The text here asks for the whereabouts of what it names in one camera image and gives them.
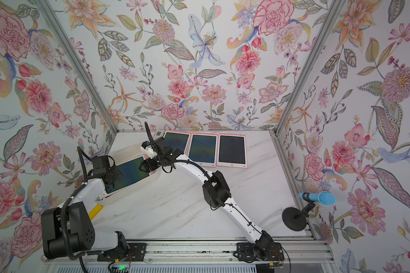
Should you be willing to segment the pink writing tablet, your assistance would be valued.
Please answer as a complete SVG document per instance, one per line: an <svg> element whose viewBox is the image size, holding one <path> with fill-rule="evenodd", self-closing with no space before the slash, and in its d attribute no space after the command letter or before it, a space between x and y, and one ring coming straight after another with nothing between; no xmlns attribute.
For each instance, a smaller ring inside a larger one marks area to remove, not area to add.
<svg viewBox="0 0 410 273"><path fill-rule="evenodd" d="M233 168L248 167L245 135L218 135L217 165Z"/></svg>
<svg viewBox="0 0 410 273"><path fill-rule="evenodd" d="M177 131L166 131L164 134L164 140L173 150L179 149L186 154L189 148L191 134Z"/></svg>
<svg viewBox="0 0 410 273"><path fill-rule="evenodd" d="M216 167L218 136L215 134L192 134L188 157L202 167Z"/></svg>

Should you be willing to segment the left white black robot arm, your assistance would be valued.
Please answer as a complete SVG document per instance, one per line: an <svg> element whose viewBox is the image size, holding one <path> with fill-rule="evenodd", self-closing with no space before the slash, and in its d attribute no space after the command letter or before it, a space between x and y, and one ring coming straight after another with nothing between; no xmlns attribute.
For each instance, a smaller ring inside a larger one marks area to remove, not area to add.
<svg viewBox="0 0 410 273"><path fill-rule="evenodd" d="M43 252L49 260L76 260L85 255L118 260L131 251L122 232L97 232L93 227L90 213L107 186L121 177L121 172L109 155L90 161L90 171L82 165L82 184L63 204L41 214Z"/></svg>

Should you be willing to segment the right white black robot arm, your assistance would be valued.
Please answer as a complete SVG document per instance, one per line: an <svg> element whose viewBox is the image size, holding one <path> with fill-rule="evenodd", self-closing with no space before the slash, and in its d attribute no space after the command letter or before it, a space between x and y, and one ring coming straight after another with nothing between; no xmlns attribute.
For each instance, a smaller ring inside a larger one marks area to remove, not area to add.
<svg viewBox="0 0 410 273"><path fill-rule="evenodd" d="M202 186L205 202L211 210L221 210L243 232L246 243L237 243L232 255L240 262L253 263L283 262L285 251L281 245L241 210L232 197L229 185L220 171L211 172L192 161L179 149L169 147L162 137L143 142L141 150L149 157L145 159L139 170L153 172L159 168L171 167L180 169L197 179Z"/></svg>

